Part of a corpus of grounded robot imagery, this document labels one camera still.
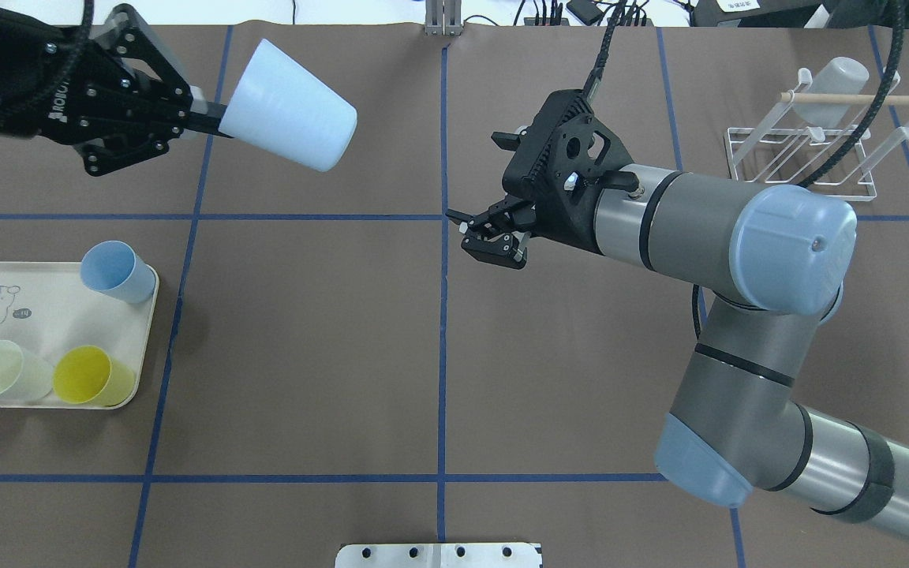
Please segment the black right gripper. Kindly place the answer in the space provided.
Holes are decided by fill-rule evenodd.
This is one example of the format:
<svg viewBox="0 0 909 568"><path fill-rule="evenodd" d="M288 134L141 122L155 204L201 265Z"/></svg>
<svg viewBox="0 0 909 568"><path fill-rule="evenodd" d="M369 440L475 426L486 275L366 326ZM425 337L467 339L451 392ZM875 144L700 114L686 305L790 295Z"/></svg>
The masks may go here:
<svg viewBox="0 0 909 568"><path fill-rule="evenodd" d="M527 262L527 244L537 213L533 201L504 197L477 215L448 208L445 216L461 229L461 247L476 261L515 270Z"/></svg>

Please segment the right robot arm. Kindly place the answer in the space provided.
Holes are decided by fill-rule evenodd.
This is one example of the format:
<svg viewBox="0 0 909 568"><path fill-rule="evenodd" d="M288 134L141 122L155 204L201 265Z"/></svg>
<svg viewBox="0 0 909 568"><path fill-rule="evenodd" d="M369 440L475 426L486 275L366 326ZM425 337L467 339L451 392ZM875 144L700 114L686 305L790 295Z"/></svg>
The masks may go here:
<svg viewBox="0 0 909 568"><path fill-rule="evenodd" d="M787 494L909 540L909 447L792 399L843 299L851 205L639 164L567 166L504 190L479 215L445 213L477 261L523 268L527 241L541 237L714 293L654 453L664 478L724 508L757 488Z"/></svg>

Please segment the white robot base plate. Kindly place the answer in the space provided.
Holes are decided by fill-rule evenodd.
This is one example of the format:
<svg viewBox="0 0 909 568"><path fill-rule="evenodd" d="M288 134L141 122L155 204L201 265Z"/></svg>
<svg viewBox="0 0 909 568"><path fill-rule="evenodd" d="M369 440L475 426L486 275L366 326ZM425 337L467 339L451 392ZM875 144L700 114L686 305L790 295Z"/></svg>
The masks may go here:
<svg viewBox="0 0 909 568"><path fill-rule="evenodd" d="M335 567L542 567L540 544L526 542L354 544Z"/></svg>

